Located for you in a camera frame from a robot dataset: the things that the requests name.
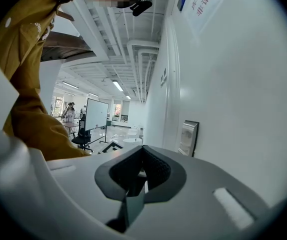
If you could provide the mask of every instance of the white floor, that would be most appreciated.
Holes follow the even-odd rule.
[[[78,133],[78,127],[74,128],[73,130],[76,131],[76,133]],[[129,146],[135,146],[135,144],[133,143],[124,142],[124,139],[128,139],[129,137],[128,136],[129,131],[130,131],[130,128],[127,128],[127,127],[120,127],[120,126],[114,126],[114,125],[107,126],[106,142],[109,143],[111,141],[114,141],[124,148],[129,147]],[[94,143],[90,144],[90,148],[93,150],[93,152],[91,152],[90,150],[86,150],[86,152],[88,152],[91,155],[97,155],[98,151],[101,151],[107,145],[107,143],[100,142],[100,141],[105,141],[106,130],[97,128],[97,129],[91,130],[90,133],[91,133],[92,142],[99,139],[100,137],[103,137],[95,141]]]

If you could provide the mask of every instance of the sign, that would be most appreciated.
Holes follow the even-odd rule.
[[[197,36],[224,0],[187,0],[182,13]]]

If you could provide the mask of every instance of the mustard yellow jacket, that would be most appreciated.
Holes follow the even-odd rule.
[[[19,92],[3,130],[41,150],[47,161],[89,155],[73,147],[65,128],[47,114],[39,97],[43,45],[60,5],[69,1],[20,0],[0,22],[0,69]]]

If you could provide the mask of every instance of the white wall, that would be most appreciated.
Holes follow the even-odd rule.
[[[73,102],[73,101],[74,101],[74,96],[68,95],[68,94],[63,95],[63,102]]]
[[[130,101],[129,104],[129,115],[128,115],[128,126],[144,128],[146,125],[146,106],[145,103],[140,101]]]
[[[81,108],[84,107],[84,105],[87,106],[87,97],[85,96],[73,96],[73,103],[74,103],[74,110],[76,113],[80,113]]]
[[[124,100],[122,102],[121,115],[124,115],[124,116],[128,116],[129,115],[129,106],[130,106],[130,101]]]
[[[62,60],[43,61],[39,68],[40,99],[50,113],[52,96],[56,84],[56,79],[62,65]]]
[[[110,113],[112,100],[111,99],[100,98],[99,101],[108,104],[108,113]]]
[[[55,91],[52,93],[52,96],[60,97],[60,98],[63,98],[63,97],[64,97],[64,95],[63,95],[62,93],[55,92]]]
[[[145,103],[147,120],[145,123],[145,135],[143,140],[145,145],[151,145],[158,148],[162,148],[164,136],[167,90],[167,85],[163,84],[161,86],[160,83],[161,75],[164,73],[167,64],[167,40],[166,31],[164,30]]]
[[[176,6],[171,17],[180,100],[170,109],[180,108],[179,126],[200,122],[195,157],[221,167],[270,206],[287,198],[287,21],[270,0],[225,0],[197,38]],[[162,50],[146,104],[145,143],[155,146],[165,114],[156,73],[164,69]]]

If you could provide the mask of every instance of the person in background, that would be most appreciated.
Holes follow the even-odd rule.
[[[68,103],[68,107],[62,113],[62,118],[66,118],[66,122],[73,123],[76,115],[76,111],[74,109],[75,103]]]
[[[72,106],[72,103],[71,103],[71,102],[69,102],[68,105],[67,105],[67,107],[63,110],[62,115],[61,115],[61,118],[64,118],[64,116],[66,115],[66,113],[67,113],[67,111],[68,111],[68,109],[69,109],[69,106],[70,106],[70,107]]]
[[[81,109],[80,109],[80,118],[83,118],[84,115],[86,114],[87,111],[87,107],[86,105],[84,105]]]
[[[0,70],[19,93],[3,126],[46,161],[88,156],[40,99],[39,68],[44,43],[62,4],[72,0],[0,0]],[[129,0],[100,0],[125,2]],[[74,113],[73,105],[67,113]]]
[[[74,109],[74,105],[75,103],[72,102],[71,105],[68,107],[68,110],[65,114],[66,121],[69,123],[73,123],[75,119],[76,111]]]

